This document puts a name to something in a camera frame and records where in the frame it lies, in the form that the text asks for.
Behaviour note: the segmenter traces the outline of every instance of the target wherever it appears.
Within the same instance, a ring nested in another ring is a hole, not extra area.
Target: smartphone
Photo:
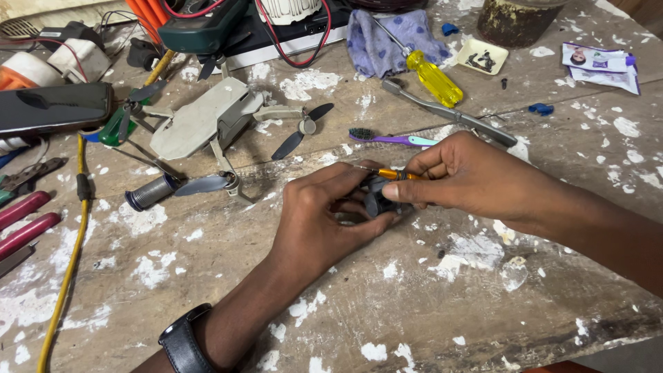
[[[100,126],[112,103],[113,87],[104,82],[0,91],[0,137]]]

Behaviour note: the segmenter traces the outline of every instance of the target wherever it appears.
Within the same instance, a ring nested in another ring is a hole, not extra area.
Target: solder wire spool
[[[180,188],[180,183],[171,175],[164,173],[158,179],[132,191],[125,191],[125,199],[131,208],[141,212],[162,198]]]

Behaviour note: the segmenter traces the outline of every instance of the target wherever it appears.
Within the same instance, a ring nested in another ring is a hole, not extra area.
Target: rusty metal can
[[[477,28],[487,41],[510,48],[534,44],[570,0],[485,0]]]

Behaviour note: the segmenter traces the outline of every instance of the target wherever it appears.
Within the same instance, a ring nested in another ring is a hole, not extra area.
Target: black watch strap
[[[214,373],[203,355],[191,322],[204,315],[211,309],[209,303],[204,303],[172,323],[159,336],[159,344],[164,347],[170,363],[176,373]]]

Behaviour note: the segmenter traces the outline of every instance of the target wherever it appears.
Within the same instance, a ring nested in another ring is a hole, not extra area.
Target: fingernail
[[[391,200],[398,200],[398,185],[389,183],[382,188],[383,196]]]

